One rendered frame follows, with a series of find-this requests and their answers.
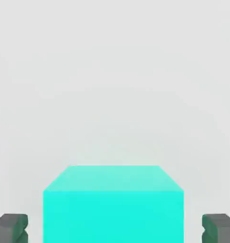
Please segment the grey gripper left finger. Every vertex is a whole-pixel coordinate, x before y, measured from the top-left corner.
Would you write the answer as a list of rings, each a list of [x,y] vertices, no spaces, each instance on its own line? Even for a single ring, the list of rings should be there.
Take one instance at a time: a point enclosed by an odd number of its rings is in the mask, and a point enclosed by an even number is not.
[[[26,214],[3,214],[0,217],[0,243],[28,243]]]

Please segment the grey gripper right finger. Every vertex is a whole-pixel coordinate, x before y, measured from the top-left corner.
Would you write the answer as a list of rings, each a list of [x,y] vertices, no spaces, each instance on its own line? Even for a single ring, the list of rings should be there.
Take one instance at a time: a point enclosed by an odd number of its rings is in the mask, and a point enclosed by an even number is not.
[[[227,214],[204,214],[202,226],[202,243],[230,243],[230,217]]]

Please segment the small cyan cube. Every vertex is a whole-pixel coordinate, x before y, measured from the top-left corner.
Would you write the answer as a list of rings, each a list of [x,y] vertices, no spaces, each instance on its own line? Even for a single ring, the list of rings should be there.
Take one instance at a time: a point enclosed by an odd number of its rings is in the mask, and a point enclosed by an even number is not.
[[[159,166],[69,166],[43,192],[43,243],[184,243],[184,192]]]

